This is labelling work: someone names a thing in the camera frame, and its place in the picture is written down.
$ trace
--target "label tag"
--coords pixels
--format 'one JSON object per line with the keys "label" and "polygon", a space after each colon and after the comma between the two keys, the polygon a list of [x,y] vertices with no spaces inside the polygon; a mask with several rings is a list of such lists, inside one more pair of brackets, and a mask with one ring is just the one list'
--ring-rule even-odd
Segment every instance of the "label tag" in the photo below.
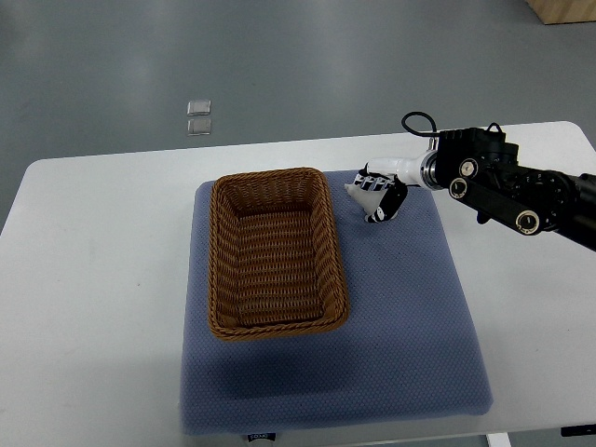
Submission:
{"label": "label tag", "polygon": [[276,440],[275,433],[255,433],[253,435],[249,435],[249,442],[253,442],[254,440]]}

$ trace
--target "white table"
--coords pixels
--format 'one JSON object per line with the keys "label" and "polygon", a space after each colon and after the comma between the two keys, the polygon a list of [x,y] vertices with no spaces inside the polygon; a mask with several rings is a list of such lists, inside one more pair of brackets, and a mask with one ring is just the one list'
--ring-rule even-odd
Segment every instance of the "white table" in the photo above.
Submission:
{"label": "white table", "polygon": [[[596,172],[571,123],[504,127],[520,164]],[[0,445],[245,445],[186,439],[178,395],[199,185],[221,175],[358,169],[416,156],[409,134],[41,160],[0,237]],[[358,445],[596,422],[596,253],[522,237],[433,193],[481,343],[484,416],[281,433],[279,447]]]}

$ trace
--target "rectangular basket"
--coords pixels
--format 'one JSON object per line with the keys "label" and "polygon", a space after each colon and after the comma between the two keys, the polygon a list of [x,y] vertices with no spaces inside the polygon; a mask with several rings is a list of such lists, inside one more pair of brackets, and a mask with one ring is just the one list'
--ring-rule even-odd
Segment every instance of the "rectangular basket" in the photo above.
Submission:
{"label": "rectangular basket", "polygon": [[327,179],[311,168],[229,175],[210,199],[208,320],[226,341],[325,332],[349,300]]}

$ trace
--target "black cable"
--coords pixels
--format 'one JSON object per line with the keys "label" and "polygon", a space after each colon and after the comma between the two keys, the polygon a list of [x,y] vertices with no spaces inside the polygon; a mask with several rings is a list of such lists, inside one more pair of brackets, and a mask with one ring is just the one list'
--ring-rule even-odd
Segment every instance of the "black cable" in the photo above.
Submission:
{"label": "black cable", "polygon": [[[432,127],[432,132],[419,132],[418,130],[414,130],[410,126],[408,126],[406,124],[406,121],[411,116],[422,116],[423,118],[426,118],[428,120],[428,122],[430,123],[430,126]],[[429,114],[425,114],[424,112],[410,112],[409,114],[407,114],[405,117],[403,117],[401,119],[401,125],[403,126],[404,129],[406,129],[408,132],[412,133],[412,135],[415,135],[416,137],[431,137],[431,138],[433,138],[433,137],[439,136],[439,133],[437,132],[437,125],[435,124],[435,120],[432,119],[432,116],[430,116]]]}

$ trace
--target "blue mat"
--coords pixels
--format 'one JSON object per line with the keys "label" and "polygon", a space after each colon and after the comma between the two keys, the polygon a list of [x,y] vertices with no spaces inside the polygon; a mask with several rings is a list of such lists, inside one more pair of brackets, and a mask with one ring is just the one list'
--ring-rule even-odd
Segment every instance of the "blue mat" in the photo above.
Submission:
{"label": "blue mat", "polygon": [[365,223],[328,172],[351,312],[338,330],[222,342],[207,324],[209,200],[196,192],[181,411],[189,435],[258,433],[484,414],[493,398],[466,298],[429,192]]}

